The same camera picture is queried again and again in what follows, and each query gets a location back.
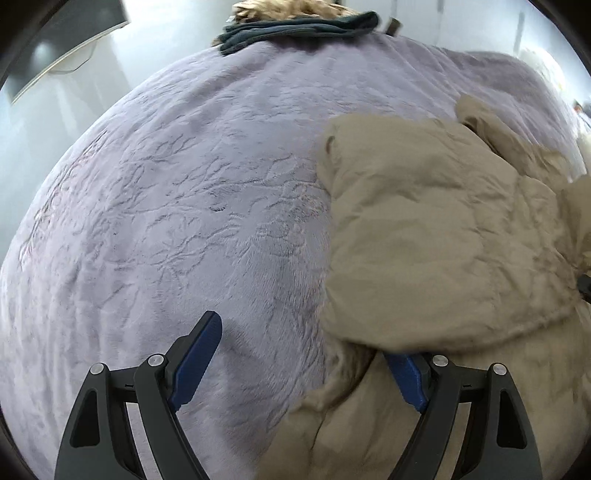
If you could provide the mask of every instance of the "floor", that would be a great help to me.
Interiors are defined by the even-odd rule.
[[[36,191],[75,140],[148,76],[207,48],[237,0],[123,0],[130,23],[60,64],[14,104],[0,90],[0,261]],[[565,101],[591,100],[591,77],[527,0],[344,0],[398,18],[400,34],[453,50],[547,50],[567,78]]]

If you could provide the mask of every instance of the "dark green towel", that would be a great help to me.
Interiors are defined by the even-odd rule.
[[[277,37],[358,37],[378,26],[376,12],[365,12],[333,20],[301,17],[293,20],[252,22],[229,25],[218,39],[222,42],[220,52],[230,55],[250,44]]]

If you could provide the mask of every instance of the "cable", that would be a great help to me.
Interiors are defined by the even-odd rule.
[[[90,52],[90,55],[88,55],[88,58],[83,61],[82,63],[80,63],[80,65],[78,65],[75,69],[72,70],[50,70],[49,73],[53,74],[53,75],[67,75],[69,73],[73,73],[76,70],[78,70],[80,67],[82,67],[87,61],[89,61],[92,56],[95,54],[95,50],[96,50],[96,44],[98,43],[98,40],[95,40],[94,43],[92,44],[92,51]]]

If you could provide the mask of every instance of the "lavender blanket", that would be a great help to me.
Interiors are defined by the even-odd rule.
[[[326,121],[454,118],[461,93],[584,171],[566,106],[528,67],[382,34],[206,50],[105,113],[45,180],[0,273],[0,404],[39,479],[53,477],[90,365],[138,365],[208,309],[224,334],[180,422],[213,479],[251,478],[281,416],[325,372],[329,197],[314,151]]]

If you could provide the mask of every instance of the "beige jacket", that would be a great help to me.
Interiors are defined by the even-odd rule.
[[[459,123],[345,115],[318,178],[332,197],[328,301],[334,367],[281,421],[259,480],[387,479],[418,414],[379,351],[445,352],[509,368],[545,479],[590,433],[591,177],[462,97]],[[439,478],[450,478],[461,406]]]

